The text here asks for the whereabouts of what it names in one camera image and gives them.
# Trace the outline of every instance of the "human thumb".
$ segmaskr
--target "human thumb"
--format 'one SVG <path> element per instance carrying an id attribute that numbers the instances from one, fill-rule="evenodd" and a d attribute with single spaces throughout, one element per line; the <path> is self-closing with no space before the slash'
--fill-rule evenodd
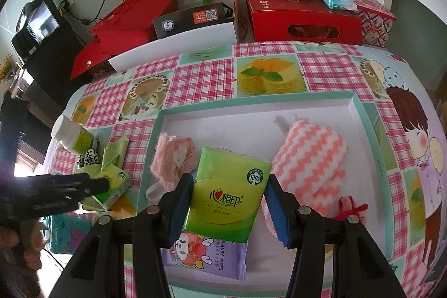
<path id="1" fill-rule="evenodd" d="M 13 247 L 18 243 L 19 237 L 14 231 L 0 227 L 0 249 Z"/>

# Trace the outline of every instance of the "pink fuzzy pouch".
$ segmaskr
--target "pink fuzzy pouch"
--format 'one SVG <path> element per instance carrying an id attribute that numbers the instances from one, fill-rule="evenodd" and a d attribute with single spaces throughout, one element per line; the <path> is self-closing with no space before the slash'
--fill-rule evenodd
<path id="1" fill-rule="evenodd" d="M 151 171 L 167 192 L 175 190 L 183 173 L 190 173 L 197 166 L 197 152 L 191 138 L 160 134 Z"/>
<path id="2" fill-rule="evenodd" d="M 330 128 L 308 121 L 294 123 L 284 144 L 273 158 L 272 173 L 282 189 L 293 193 L 301 205 L 326 215 L 334 203 L 345 171 L 340 168 L 348 153 L 343 137 Z M 265 199 L 265 223 L 274 235 L 274 226 Z"/>

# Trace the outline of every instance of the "brown hair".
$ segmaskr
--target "brown hair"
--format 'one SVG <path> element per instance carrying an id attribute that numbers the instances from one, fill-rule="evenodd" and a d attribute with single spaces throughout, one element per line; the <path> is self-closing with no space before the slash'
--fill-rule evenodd
<path id="1" fill-rule="evenodd" d="M 395 86 L 387 88 L 386 91 L 394 104 L 404 130 L 407 132 L 418 128 L 424 129 L 428 134 L 428 119 L 417 97 L 411 91 Z"/>

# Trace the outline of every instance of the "red patterned box lid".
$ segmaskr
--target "red patterned box lid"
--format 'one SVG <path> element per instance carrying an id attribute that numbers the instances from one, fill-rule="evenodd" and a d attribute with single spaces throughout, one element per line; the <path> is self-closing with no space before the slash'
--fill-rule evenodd
<path id="1" fill-rule="evenodd" d="M 384 17 L 391 18 L 393 21 L 396 20 L 396 16 L 393 13 L 388 12 L 383 5 L 377 2 L 377 0 L 353 0 L 353 1 L 357 4 L 358 9 L 380 14 Z"/>

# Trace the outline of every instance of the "purple baby wipes pack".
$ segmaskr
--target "purple baby wipes pack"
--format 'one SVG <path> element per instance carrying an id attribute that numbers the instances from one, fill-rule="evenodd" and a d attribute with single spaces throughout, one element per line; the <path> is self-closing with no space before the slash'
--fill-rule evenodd
<path id="1" fill-rule="evenodd" d="M 244 281 L 247 275 L 247 244 L 211 239 L 182 231 L 170 249 L 162 249 L 164 265 L 181 265 L 206 273 Z"/>

